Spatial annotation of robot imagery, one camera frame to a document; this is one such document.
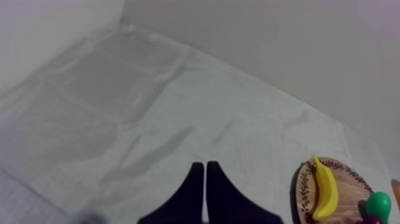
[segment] round wooden board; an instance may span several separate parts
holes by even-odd
[[[336,179],[339,191],[339,204],[336,211],[325,221],[313,220],[313,212],[318,203],[318,186],[315,178],[315,164],[307,161],[300,168],[296,180],[296,205],[302,224],[312,223],[348,223],[361,221],[359,204],[373,194],[365,180],[347,165],[327,157],[319,157],[329,167]]]

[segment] black object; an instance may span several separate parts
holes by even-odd
[[[138,224],[201,224],[204,166],[193,163],[175,194],[160,208],[141,218]]]
[[[204,167],[194,163],[177,192],[139,224],[199,224],[203,203]],[[206,201],[210,224],[281,224],[281,218],[247,199],[229,181],[216,161],[207,164]]]

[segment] yellow banana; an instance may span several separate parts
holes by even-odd
[[[338,207],[338,186],[332,171],[323,165],[317,157],[313,157],[312,160],[317,166],[316,175],[320,192],[317,208],[312,214],[312,218],[316,221],[323,221],[333,214]]]

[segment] white sheet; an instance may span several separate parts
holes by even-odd
[[[153,211],[193,161],[208,160],[290,223],[301,162],[353,164],[340,122],[129,24],[87,38],[3,95],[0,142],[0,166],[64,211],[97,210],[111,223]]]

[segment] banana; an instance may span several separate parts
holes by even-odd
[[[312,160],[317,166],[316,175],[320,192],[317,208],[312,214],[312,218],[316,221],[323,221],[333,214],[338,207],[338,186],[332,171],[323,165],[317,157],[313,157]]]

